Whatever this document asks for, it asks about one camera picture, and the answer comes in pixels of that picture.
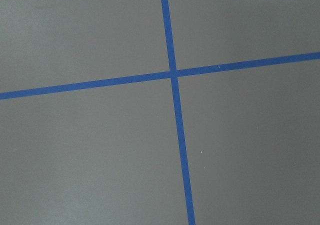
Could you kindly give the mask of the blue tape grid lines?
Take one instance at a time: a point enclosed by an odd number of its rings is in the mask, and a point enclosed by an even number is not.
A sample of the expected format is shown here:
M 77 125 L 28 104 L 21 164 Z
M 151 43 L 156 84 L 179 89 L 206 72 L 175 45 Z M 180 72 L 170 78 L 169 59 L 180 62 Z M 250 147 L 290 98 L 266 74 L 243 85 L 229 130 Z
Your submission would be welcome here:
M 161 0 L 161 10 L 162 10 L 163 26 L 164 26 L 165 41 L 166 41 L 166 51 L 168 56 L 169 69 L 167 71 L 139 74 L 139 75 L 130 75 L 130 76 L 124 76 L 124 77 L 107 78 L 102 80 L 69 83 L 69 84 L 54 85 L 54 86 L 46 86 L 46 87 L 37 87 L 37 88 L 31 88 L 31 89 L 7 91 L 7 92 L 2 92 L 0 94 L 0 98 L 1 100 L 17 99 L 17 98 L 24 98 L 24 97 L 39 96 L 39 95 L 56 94 L 56 93 L 63 93 L 63 92 L 70 92 L 70 91 L 79 91 L 79 90 L 86 90 L 86 89 L 93 89 L 93 88 L 110 87 L 110 86 L 117 86 L 117 85 L 124 85 L 124 84 L 134 84 L 134 83 L 141 83 L 141 82 L 147 82 L 147 81 L 158 81 L 158 80 L 169 79 L 171 83 L 171 92 L 172 92 L 172 99 L 173 99 L 173 106 L 174 106 L 177 141 L 178 141 L 178 148 L 179 148 L 179 159 L 181 164 L 181 173 L 182 173 L 182 180 L 183 180 L 183 190 L 184 190 L 184 196 L 185 196 L 187 220 L 188 220 L 188 224 L 194 225 L 196 224 L 196 217 L 195 217 L 194 201 L 193 201 L 193 195 L 192 195 L 192 185 L 191 185 L 191 178 L 190 178 L 186 137 L 185 137 L 185 130 L 184 130 L 182 103 L 181 103 L 180 88 L 179 88 L 179 78 L 190 77 L 195 75 L 204 75 L 204 74 L 210 74 L 210 73 L 220 73 L 220 72 L 232 71 L 232 70 L 242 70 L 242 69 L 257 68 L 257 67 L 264 67 L 264 66 L 273 66 L 273 65 L 280 65 L 280 64 L 319 60 L 320 53 L 319 52 L 302 53 L 302 54 L 255 59 L 255 60 L 248 60 L 248 61 L 238 61 L 238 62 L 231 62 L 231 63 L 224 63 L 224 64 L 193 67 L 193 68 L 186 68 L 186 69 L 178 69 L 177 63 L 176 63 L 176 56 L 175 56 L 174 36 L 172 31 L 169 0 Z

